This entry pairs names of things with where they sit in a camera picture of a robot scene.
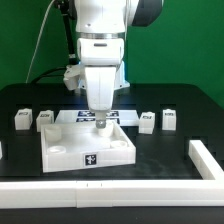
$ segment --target small white block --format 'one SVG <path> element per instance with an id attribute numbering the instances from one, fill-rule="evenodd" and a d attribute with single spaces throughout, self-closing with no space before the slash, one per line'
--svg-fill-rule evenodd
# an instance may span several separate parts
<path id="1" fill-rule="evenodd" d="M 139 133 L 152 134 L 155 126 L 155 113 L 142 113 L 139 120 Z"/>
<path id="2" fill-rule="evenodd" d="M 175 110 L 163 110 L 163 130 L 175 131 L 176 130 L 176 111 Z"/>
<path id="3" fill-rule="evenodd" d="M 50 126 L 44 129 L 45 138 L 49 142 L 57 142 L 62 139 L 61 127 L 59 126 Z"/>
<path id="4" fill-rule="evenodd" d="M 41 111 L 36 119 L 37 132 L 41 131 L 42 124 L 53 124 L 54 123 L 54 112 L 51 110 Z"/>
<path id="5" fill-rule="evenodd" d="M 33 122 L 33 115 L 31 109 L 18 110 L 15 116 L 16 130 L 29 130 Z"/>
<path id="6" fill-rule="evenodd" d="M 0 142 L 0 159 L 2 158 L 2 144 Z"/>
<path id="7" fill-rule="evenodd" d="M 107 125 L 103 129 L 98 129 L 98 134 L 101 137 L 111 137 L 113 135 L 114 124 L 111 120 L 107 121 Z"/>

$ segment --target white cube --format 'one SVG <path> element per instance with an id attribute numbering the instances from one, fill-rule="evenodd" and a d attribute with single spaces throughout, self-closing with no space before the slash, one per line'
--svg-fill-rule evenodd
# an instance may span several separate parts
<path id="1" fill-rule="evenodd" d="M 15 116 L 16 130 L 29 130 L 33 122 L 33 115 L 31 109 L 18 110 Z"/>
<path id="2" fill-rule="evenodd" d="M 54 112 L 51 110 L 41 111 L 36 119 L 37 132 L 41 131 L 42 124 L 53 124 L 54 123 Z"/>
<path id="3" fill-rule="evenodd" d="M 139 133 L 152 134 L 155 126 L 155 113 L 142 113 L 139 120 Z"/>
<path id="4" fill-rule="evenodd" d="M 176 130 L 176 111 L 175 110 L 163 110 L 163 124 L 162 129 L 168 131 Z"/>

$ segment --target black cable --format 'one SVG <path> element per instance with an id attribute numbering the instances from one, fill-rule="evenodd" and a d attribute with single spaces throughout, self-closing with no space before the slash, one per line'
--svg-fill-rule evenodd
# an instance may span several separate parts
<path id="1" fill-rule="evenodd" d="M 70 4 L 70 1 L 68 0 L 55 1 L 55 7 L 60 9 L 61 15 L 63 17 L 65 34 L 66 34 L 67 45 L 68 45 L 68 52 L 69 52 L 69 64 L 76 65 L 78 64 L 78 61 L 77 61 L 77 58 L 75 57 L 72 31 L 71 31 L 70 22 L 69 22 L 69 18 L 71 17 L 71 15 L 69 14 L 69 4 Z"/>
<path id="2" fill-rule="evenodd" d="M 58 67 L 58 68 L 49 69 L 46 72 L 39 75 L 37 78 L 33 79 L 31 84 L 36 84 L 40 79 L 45 78 L 45 77 L 63 76 L 63 75 L 49 75 L 49 74 L 56 72 L 56 71 L 65 71 L 65 70 L 66 70 L 66 67 Z"/>

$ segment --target white block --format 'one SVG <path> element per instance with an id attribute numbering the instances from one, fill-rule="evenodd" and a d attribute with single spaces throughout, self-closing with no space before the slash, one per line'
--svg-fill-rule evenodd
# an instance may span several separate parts
<path id="1" fill-rule="evenodd" d="M 57 142 L 60 141 L 62 136 L 61 136 L 61 128 L 59 126 L 50 126 L 45 128 L 45 138 L 49 142 Z"/>
<path id="2" fill-rule="evenodd" d="M 0 142 L 0 159 L 2 158 L 2 144 Z"/>
<path id="3" fill-rule="evenodd" d="M 175 131 L 176 130 L 176 111 L 175 110 L 163 110 L 163 130 Z"/>
<path id="4" fill-rule="evenodd" d="M 200 140 L 191 140 L 189 156 L 204 180 L 224 180 L 222 168 Z"/>
<path id="5" fill-rule="evenodd" d="M 41 131 L 42 124 L 53 124 L 54 123 L 54 112 L 51 110 L 41 111 L 36 119 L 37 132 Z"/>
<path id="6" fill-rule="evenodd" d="M 16 130 L 29 130 L 33 122 L 33 115 L 31 109 L 18 110 L 15 116 Z"/>
<path id="7" fill-rule="evenodd" d="M 101 137 L 111 137 L 113 135 L 113 130 L 114 130 L 114 124 L 112 121 L 107 120 L 106 122 L 106 127 L 102 129 L 98 129 L 98 134 Z"/>
<path id="8" fill-rule="evenodd" d="M 139 120 L 139 133 L 152 134 L 155 126 L 155 113 L 142 113 Z"/>

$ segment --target white tray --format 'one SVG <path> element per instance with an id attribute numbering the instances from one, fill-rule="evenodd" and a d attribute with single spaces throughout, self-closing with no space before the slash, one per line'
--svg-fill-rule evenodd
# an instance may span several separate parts
<path id="1" fill-rule="evenodd" d="M 134 164 L 135 146 L 120 126 L 111 122 L 109 137 L 98 134 L 95 122 L 42 125 L 43 172 Z"/>

